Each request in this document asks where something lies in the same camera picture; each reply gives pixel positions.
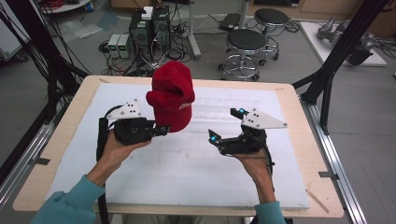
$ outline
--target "person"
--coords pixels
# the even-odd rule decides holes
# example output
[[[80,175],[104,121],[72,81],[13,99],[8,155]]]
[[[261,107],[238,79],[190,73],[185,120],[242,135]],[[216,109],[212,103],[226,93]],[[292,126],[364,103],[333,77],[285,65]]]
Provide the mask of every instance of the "person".
[[[105,193],[103,185],[120,168],[122,162],[136,149],[150,142],[125,146],[117,141],[113,131],[108,134],[104,154],[93,168],[84,175],[68,192],[53,193],[41,206],[32,219],[32,224],[89,224],[96,219],[94,202]],[[279,202],[276,200],[271,176],[262,150],[255,154],[235,157],[242,162],[253,179],[259,195],[260,204],[255,205],[260,223],[285,223]]]

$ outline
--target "teal sleeve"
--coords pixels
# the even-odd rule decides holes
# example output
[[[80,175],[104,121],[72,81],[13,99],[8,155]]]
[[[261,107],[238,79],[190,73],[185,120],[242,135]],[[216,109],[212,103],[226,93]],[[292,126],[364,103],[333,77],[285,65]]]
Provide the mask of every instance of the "teal sleeve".
[[[93,203],[104,193],[104,188],[96,186],[84,175],[68,193],[53,193],[31,223],[91,224],[96,219]]]
[[[286,224],[279,202],[261,203],[254,208],[260,224]]]

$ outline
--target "red cap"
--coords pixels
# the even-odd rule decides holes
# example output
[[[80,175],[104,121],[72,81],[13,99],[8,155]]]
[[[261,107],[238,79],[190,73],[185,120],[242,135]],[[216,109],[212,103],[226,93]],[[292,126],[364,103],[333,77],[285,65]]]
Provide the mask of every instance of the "red cap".
[[[170,133],[184,129],[195,100],[190,68],[177,61],[166,63],[154,72],[151,85],[146,99],[154,108],[157,124],[171,125]]]

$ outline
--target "gripper camera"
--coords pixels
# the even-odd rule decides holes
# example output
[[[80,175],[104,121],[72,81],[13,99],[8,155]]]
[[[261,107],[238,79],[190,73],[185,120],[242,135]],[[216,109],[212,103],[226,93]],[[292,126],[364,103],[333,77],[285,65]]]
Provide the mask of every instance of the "gripper camera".
[[[209,129],[209,143],[217,147],[219,153],[223,156],[251,154],[262,149],[270,168],[270,173],[272,173],[274,163],[266,144],[267,134],[265,128],[284,128],[287,124],[257,109],[248,112],[243,108],[239,110],[231,108],[230,112],[232,116],[241,119],[242,133],[234,138],[223,139],[219,134]]]
[[[116,121],[108,126],[109,119]],[[170,129],[170,125],[156,125],[155,120],[142,117],[139,103],[135,99],[125,105],[114,106],[99,119],[98,150],[101,148],[103,151],[109,128],[113,125],[117,140],[126,146],[147,142],[155,136],[167,135]]]

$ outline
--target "stool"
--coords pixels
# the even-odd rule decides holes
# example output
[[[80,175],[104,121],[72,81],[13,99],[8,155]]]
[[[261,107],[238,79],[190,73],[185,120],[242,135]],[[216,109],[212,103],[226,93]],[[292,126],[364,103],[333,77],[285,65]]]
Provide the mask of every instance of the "stool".
[[[272,52],[276,50],[276,54],[274,55],[273,59],[277,60],[279,57],[279,44],[269,36],[269,33],[279,27],[283,27],[286,22],[289,21],[289,17],[276,9],[272,8],[261,8],[254,13],[254,20],[264,26],[262,30],[262,35],[265,39],[265,47],[263,48],[262,52],[265,52],[264,58],[259,61],[259,65],[263,66],[266,63],[266,57],[268,52]],[[270,45],[270,40],[274,41],[275,45]]]
[[[219,70],[223,70],[221,80],[225,80],[225,75],[242,78],[245,81],[248,77],[257,80],[260,71],[257,64],[248,57],[262,51],[265,46],[263,36],[252,30],[233,30],[227,35],[228,49],[226,52],[234,50],[238,54],[231,55],[223,63],[219,64]]]

